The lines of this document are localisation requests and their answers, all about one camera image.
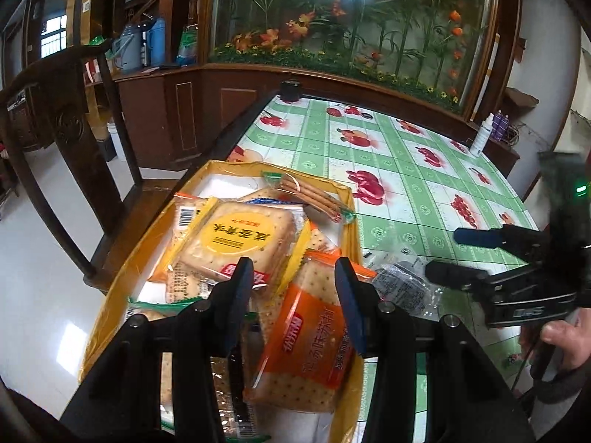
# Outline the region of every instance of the wooden chair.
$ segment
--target wooden chair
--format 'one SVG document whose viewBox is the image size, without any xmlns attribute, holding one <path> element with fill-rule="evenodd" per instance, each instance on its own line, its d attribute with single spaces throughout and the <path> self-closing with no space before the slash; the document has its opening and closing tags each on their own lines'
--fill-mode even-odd
<svg viewBox="0 0 591 443">
<path fill-rule="evenodd" d="M 0 135 L 8 157 L 37 213 L 52 235 L 84 274 L 85 283 L 106 292 L 117 271 L 155 217 L 176 180 L 144 180 L 125 129 L 119 94 L 101 45 L 75 45 L 38 60 L 0 91 Z M 85 114 L 84 59 L 97 59 L 105 93 L 119 133 L 133 187 L 121 200 L 113 177 L 102 157 Z M 19 91 L 38 85 L 41 110 L 50 115 L 49 125 L 70 172 L 90 204 L 103 235 L 90 261 L 76 246 L 49 206 L 33 176 L 8 117 L 7 104 Z"/>
</svg>

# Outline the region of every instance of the human hand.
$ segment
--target human hand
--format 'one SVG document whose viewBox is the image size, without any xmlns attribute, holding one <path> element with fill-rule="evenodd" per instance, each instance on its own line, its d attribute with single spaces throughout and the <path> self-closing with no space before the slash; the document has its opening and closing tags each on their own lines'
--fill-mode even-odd
<svg viewBox="0 0 591 443">
<path fill-rule="evenodd" d="M 519 334 L 522 357 L 534 341 L 536 327 L 523 326 Z M 580 308 L 577 321 L 571 325 L 564 320 L 550 321 L 542 327 L 540 340 L 564 351 L 561 370 L 574 370 L 591 356 L 591 308 Z"/>
</svg>

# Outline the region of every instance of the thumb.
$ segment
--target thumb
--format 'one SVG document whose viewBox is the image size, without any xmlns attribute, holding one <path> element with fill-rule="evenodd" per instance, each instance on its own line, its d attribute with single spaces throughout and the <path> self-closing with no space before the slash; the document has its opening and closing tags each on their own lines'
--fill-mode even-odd
<svg viewBox="0 0 591 443">
<path fill-rule="evenodd" d="M 564 351 L 562 369 L 572 370 L 581 366 L 589 357 L 583 332 L 564 320 L 551 321 L 542 328 L 540 339 Z"/>
</svg>

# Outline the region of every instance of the red brand logo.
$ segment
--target red brand logo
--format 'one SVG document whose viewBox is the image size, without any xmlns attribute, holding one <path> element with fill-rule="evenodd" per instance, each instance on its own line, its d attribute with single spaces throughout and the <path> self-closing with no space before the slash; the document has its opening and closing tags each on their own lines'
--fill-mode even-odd
<svg viewBox="0 0 591 443">
<path fill-rule="evenodd" d="M 294 313 L 291 317 L 290 325 L 287 327 L 287 332 L 283 338 L 283 351 L 291 353 L 296 345 L 297 337 L 300 335 L 301 327 L 304 325 L 304 319 L 298 313 Z"/>
<path fill-rule="evenodd" d="M 234 274 L 235 269 L 236 269 L 236 263 L 230 263 L 230 264 L 227 264 L 224 268 L 222 268 L 222 271 L 220 273 L 225 275 L 226 277 L 231 277 Z M 268 279 L 269 279 L 268 274 L 255 271 L 255 278 L 252 283 L 252 286 L 266 285 Z"/>
</svg>

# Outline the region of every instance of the table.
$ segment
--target table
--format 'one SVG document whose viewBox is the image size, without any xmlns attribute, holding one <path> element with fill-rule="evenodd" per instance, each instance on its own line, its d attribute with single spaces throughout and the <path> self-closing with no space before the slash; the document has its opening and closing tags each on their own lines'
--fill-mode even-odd
<svg viewBox="0 0 591 443">
<path fill-rule="evenodd" d="M 483 154 L 457 141 L 375 111 L 324 100 L 273 98 L 229 158 L 264 161 L 324 176 L 353 190 L 362 248 L 374 248 L 393 227 L 427 258 L 454 260 L 492 274 L 524 263 L 499 249 L 453 241 L 458 227 L 487 230 L 503 223 L 537 229 L 521 199 Z M 440 314 L 454 313 L 474 334 L 506 381 L 521 361 L 519 329 L 488 330 L 465 293 L 445 291 Z M 366 360 L 356 439 L 369 410 L 376 361 Z M 423 441 L 427 378 L 417 375 L 415 440 Z"/>
</svg>

